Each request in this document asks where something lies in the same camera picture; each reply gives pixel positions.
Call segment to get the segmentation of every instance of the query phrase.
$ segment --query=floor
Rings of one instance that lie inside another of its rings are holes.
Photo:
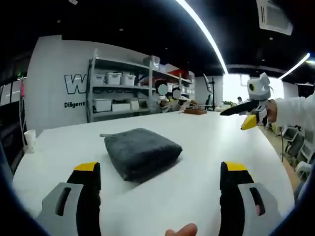
[[[277,154],[279,155],[279,158],[282,159],[282,142],[281,137],[277,136],[270,130],[266,130],[263,126],[259,126],[259,129],[261,132],[266,136],[266,138],[269,140],[270,144],[274,147]],[[286,140],[283,140],[283,148],[286,147]],[[287,153],[283,156],[283,166],[289,176],[292,189],[295,192],[299,184],[301,183],[301,180],[298,178],[298,176],[295,174],[294,168],[296,167],[297,162],[295,158],[291,158]]]

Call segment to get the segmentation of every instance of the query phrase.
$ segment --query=white table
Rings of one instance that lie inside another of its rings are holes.
[[[173,112],[45,130],[37,139],[36,152],[23,157],[13,187],[36,217],[42,199],[59,182],[66,182],[75,166],[98,161],[102,235],[163,236],[165,230],[178,230],[190,222],[198,226],[198,236],[218,235],[220,166],[222,161],[233,161],[245,164],[254,181],[264,184],[285,216],[294,206],[289,178],[261,131],[240,129],[244,119],[217,112],[201,116]],[[177,165],[141,185],[121,179],[99,137],[138,127],[183,147]]]

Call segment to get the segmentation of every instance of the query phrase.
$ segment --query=black ceiling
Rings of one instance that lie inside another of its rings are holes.
[[[255,66],[287,71],[307,52],[315,52],[315,3],[311,1],[274,1],[293,23],[291,36],[259,28],[256,0],[186,2],[210,31],[225,64],[253,65],[252,69],[228,68],[230,73],[258,75],[263,70]],[[175,0],[78,0],[77,5],[68,0],[14,1],[10,5],[5,7],[7,15],[1,16],[2,64],[13,55],[32,50],[39,36],[62,34],[64,40],[102,42],[156,55],[162,63],[197,74],[222,74],[211,45]],[[280,76],[277,72],[269,74]],[[314,79],[313,70],[304,64],[285,81]]]

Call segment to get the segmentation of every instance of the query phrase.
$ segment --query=white cup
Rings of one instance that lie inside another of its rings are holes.
[[[36,130],[34,129],[28,130],[24,132],[24,136],[25,136],[26,142],[28,143],[29,152],[34,153],[35,146],[36,146]]]

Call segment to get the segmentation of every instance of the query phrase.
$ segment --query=air conditioner unit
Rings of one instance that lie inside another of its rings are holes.
[[[284,12],[271,0],[256,0],[259,16],[259,27],[291,35],[293,25]]]

